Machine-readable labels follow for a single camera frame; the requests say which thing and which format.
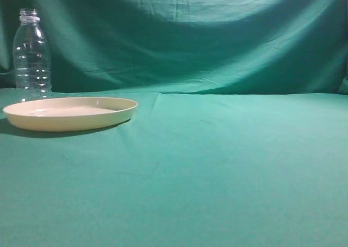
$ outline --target teal fabric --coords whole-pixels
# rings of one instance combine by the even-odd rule
[[[87,95],[139,108],[59,134],[1,113],[0,246],[348,246],[348,96]]]
[[[55,91],[337,92],[346,73],[346,0],[1,0],[2,87],[22,7],[41,13]]]

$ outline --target green tablecloth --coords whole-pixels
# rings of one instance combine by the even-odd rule
[[[348,96],[93,95],[136,116],[72,134],[0,119],[0,246],[348,245]]]

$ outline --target plate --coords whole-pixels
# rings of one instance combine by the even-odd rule
[[[22,129],[46,132],[81,131],[129,120],[138,106],[113,97],[67,97],[12,104],[3,109],[9,122]]]

